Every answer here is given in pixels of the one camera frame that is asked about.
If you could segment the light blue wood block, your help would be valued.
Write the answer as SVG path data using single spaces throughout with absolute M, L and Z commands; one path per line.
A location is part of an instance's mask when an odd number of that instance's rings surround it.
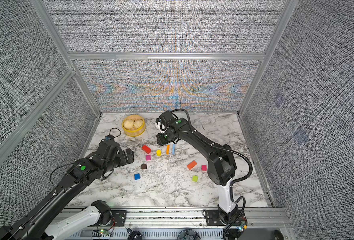
M 175 155 L 176 153 L 176 144 L 172 145 L 172 155 Z

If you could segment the red wood block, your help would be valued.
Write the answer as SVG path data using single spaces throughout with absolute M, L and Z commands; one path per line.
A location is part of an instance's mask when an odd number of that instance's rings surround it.
M 147 145 L 143 145 L 142 150 L 147 153 L 147 155 L 150 155 L 152 152 L 151 148 L 149 148 Z

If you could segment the orange-red wood block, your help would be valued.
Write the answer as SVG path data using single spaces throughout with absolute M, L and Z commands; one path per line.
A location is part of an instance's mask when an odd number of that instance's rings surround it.
M 190 162 L 190 163 L 187 165 L 187 168 L 188 168 L 189 170 L 191 170 L 191 169 L 194 168 L 196 165 L 197 165 L 197 162 L 196 162 L 196 161 L 192 161 L 192 162 Z

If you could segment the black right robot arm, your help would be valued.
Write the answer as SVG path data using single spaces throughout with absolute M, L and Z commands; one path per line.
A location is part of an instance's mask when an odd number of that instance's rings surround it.
M 242 217 L 246 200 L 241 196 L 234 198 L 233 185 L 247 180 L 253 173 L 251 161 L 229 145 L 220 145 L 201 134 L 191 123 L 190 115 L 185 109 L 166 111 L 156 118 L 156 125 L 161 131 L 157 134 L 157 143 L 165 146 L 177 144 L 182 140 L 194 147 L 207 160 L 207 174 L 217 185 L 218 215 L 220 221 L 230 225 Z M 248 172 L 241 178 L 235 177 L 237 165 L 234 156 L 242 158 L 248 165 Z

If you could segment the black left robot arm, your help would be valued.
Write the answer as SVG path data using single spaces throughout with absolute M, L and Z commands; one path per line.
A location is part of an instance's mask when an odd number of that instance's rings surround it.
M 53 240 L 46 228 L 64 207 L 94 180 L 105 180 L 114 168 L 134 162 L 131 149 L 122 150 L 114 139 L 103 140 L 98 149 L 70 165 L 53 190 L 28 214 L 12 226 L 0 228 L 0 240 Z

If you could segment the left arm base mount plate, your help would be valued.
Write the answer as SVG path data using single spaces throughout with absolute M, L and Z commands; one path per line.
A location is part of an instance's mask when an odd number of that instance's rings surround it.
M 127 213 L 128 212 L 126 210 L 111 210 L 111 216 L 108 223 L 106 224 L 106 227 L 124 227 Z

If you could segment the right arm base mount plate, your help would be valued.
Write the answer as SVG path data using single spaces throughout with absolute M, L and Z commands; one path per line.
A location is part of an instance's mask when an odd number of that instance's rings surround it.
M 221 208 L 214 210 L 206 209 L 202 211 L 202 214 L 208 226 L 241 226 L 247 224 L 244 211 L 238 208 L 233 209 L 229 213 L 226 213 Z

